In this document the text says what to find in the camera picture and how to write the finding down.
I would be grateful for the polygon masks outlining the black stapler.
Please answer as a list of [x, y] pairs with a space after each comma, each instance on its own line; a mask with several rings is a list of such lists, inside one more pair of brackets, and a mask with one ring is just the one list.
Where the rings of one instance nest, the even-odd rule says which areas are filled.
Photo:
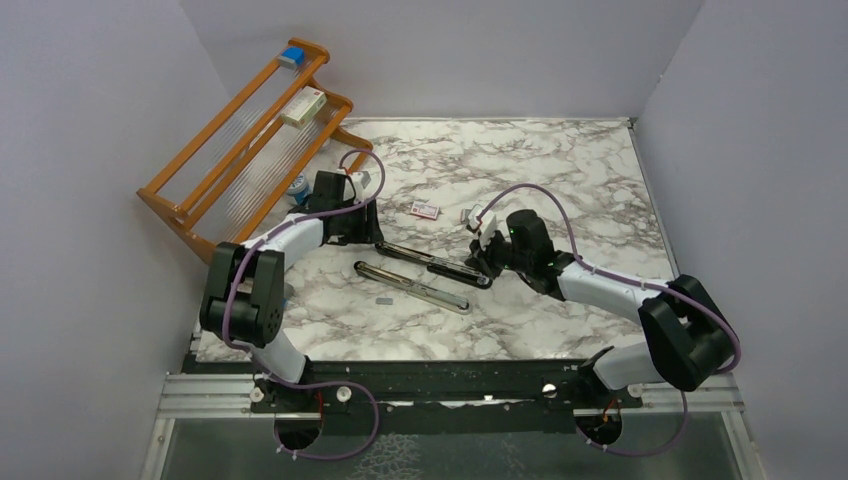
[[488, 289], [493, 284], [493, 280], [483, 272], [442, 257], [389, 242], [378, 242], [375, 249], [381, 255], [422, 265], [430, 273], [478, 289]]

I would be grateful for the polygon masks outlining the silver staple strip tray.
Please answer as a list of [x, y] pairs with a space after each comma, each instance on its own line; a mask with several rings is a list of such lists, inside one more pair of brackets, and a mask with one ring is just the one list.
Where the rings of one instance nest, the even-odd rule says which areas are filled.
[[465, 208], [460, 212], [460, 223], [466, 226], [479, 223], [479, 217], [483, 207], [476, 205], [474, 208]]

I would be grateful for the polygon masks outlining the red white staple box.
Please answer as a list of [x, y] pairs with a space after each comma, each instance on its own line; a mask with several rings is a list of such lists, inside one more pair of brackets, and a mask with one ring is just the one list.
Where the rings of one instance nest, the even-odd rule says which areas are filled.
[[425, 202], [415, 201], [410, 207], [410, 214], [424, 219], [437, 220], [440, 208]]

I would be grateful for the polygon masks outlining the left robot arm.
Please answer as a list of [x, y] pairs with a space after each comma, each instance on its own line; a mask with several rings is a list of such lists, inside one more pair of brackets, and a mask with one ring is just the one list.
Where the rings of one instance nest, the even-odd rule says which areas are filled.
[[221, 242], [213, 252], [199, 309], [203, 330], [249, 354], [269, 377], [276, 396], [298, 411], [313, 401], [305, 377], [308, 357], [282, 331], [293, 289], [285, 274], [307, 253], [324, 245], [375, 244], [383, 236], [375, 199], [365, 189], [366, 172], [320, 170], [311, 192], [278, 225], [243, 243]]

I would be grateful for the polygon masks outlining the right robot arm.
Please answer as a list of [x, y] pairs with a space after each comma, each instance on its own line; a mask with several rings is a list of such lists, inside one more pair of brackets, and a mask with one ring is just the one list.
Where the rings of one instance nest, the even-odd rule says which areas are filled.
[[492, 279], [513, 271], [539, 294], [600, 308], [642, 329], [642, 342], [604, 348], [579, 366], [577, 393], [585, 404], [600, 407], [633, 384], [665, 382], [692, 392], [732, 359], [732, 331], [721, 328], [723, 317], [697, 279], [681, 275], [652, 289], [631, 276], [585, 268], [555, 249], [531, 209], [510, 214], [506, 233], [481, 208], [466, 223], [475, 236], [468, 266]]

